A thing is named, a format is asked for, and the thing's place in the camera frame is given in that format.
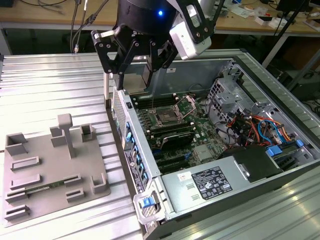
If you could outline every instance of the robotic arm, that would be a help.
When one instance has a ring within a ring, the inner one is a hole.
[[[179,53],[193,58],[211,45],[211,35],[224,0],[118,0],[117,21],[111,31],[92,31],[105,73],[119,75],[123,89],[126,69],[135,56],[147,56],[143,80],[148,87],[154,72],[168,68]],[[115,59],[108,53],[117,52]]]

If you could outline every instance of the motherboard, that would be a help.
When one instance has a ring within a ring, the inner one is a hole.
[[[153,103],[132,100],[162,174],[217,160],[227,149],[210,123],[205,106],[192,95],[155,98]]]

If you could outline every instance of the gray plastic block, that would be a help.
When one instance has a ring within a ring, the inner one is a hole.
[[[62,136],[62,130],[60,128],[58,128],[57,126],[50,127],[50,132],[51,132],[51,136],[53,138]]]
[[[13,161],[11,163],[11,170],[12,171],[16,171],[16,170],[19,170],[19,169],[25,169],[25,168],[36,166],[36,165],[39,165],[39,164],[40,164],[39,157],[38,156],[33,156],[33,157],[29,157],[29,158]]]
[[[50,127],[50,132],[52,136],[51,142],[54,148],[67,144],[65,133],[60,128],[57,126]]]
[[[28,195],[26,194],[26,188],[19,188],[17,190],[9,191],[5,194],[4,200],[8,203],[13,203],[15,201],[27,199]]]
[[[11,221],[16,218],[21,218],[23,216],[29,215],[29,207],[26,205],[20,205],[7,210],[4,214],[4,219]]]
[[[76,151],[76,157],[70,159],[66,140],[65,145],[59,147],[53,147],[51,141],[51,138],[61,137],[63,130],[53,127],[50,131],[51,134],[28,138],[27,142],[23,143],[27,153],[11,156],[7,149],[4,151],[4,178],[2,182],[2,195],[4,197],[0,212],[3,213],[2,218],[5,227],[101,198],[111,193],[98,140],[93,139],[83,142],[80,128],[70,130],[72,146]],[[39,156],[39,165],[11,170],[12,163],[34,156]],[[99,187],[100,184],[104,185],[103,179],[101,179],[102,174],[106,180],[105,190],[103,190],[104,186]],[[37,183],[38,175],[41,177],[41,181]],[[83,189],[84,194],[81,191],[70,194],[68,196],[70,199],[67,201],[66,192],[79,188]],[[30,209],[29,215],[17,217],[10,221],[4,219],[6,211],[22,204]]]
[[[64,133],[66,144],[68,145],[70,159],[76,157],[76,151],[72,144],[72,139],[70,135],[70,128],[73,126],[71,114],[61,114],[57,117],[58,128],[61,129]]]
[[[51,138],[51,143],[54,148],[67,144],[65,133],[61,133],[61,136],[55,136]]]
[[[80,126],[82,142],[88,142],[97,138],[96,130],[91,124],[85,124]]]
[[[36,174],[22,179],[11,180],[11,190],[20,189],[29,185],[38,184],[42,181],[41,175]]]
[[[18,154],[26,154],[27,150],[24,147],[24,143],[27,143],[27,140],[21,132],[16,134],[10,134],[6,136],[5,149],[11,156]]]
[[[82,182],[82,179],[81,179],[81,176],[80,176],[80,173],[76,174],[76,175],[72,175],[72,176],[68,176],[68,177],[65,177],[63,178],[64,180],[64,185],[66,187],[70,187],[72,185],[76,185],[76,184],[79,184]]]
[[[67,191],[65,196],[68,203],[82,199],[85,197],[84,189],[81,187],[72,191]]]
[[[94,180],[94,178],[91,176],[91,191],[93,194],[99,194],[107,190],[107,181],[103,172],[101,173],[101,179],[102,182]]]

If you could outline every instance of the open computer chassis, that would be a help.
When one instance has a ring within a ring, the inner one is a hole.
[[[144,238],[168,236],[320,165],[318,137],[238,57],[170,67],[144,93],[114,88],[109,111]],[[257,89],[267,101],[252,96]]]

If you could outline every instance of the power supply label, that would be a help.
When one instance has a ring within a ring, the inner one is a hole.
[[[192,174],[202,198],[209,200],[232,190],[219,166]]]

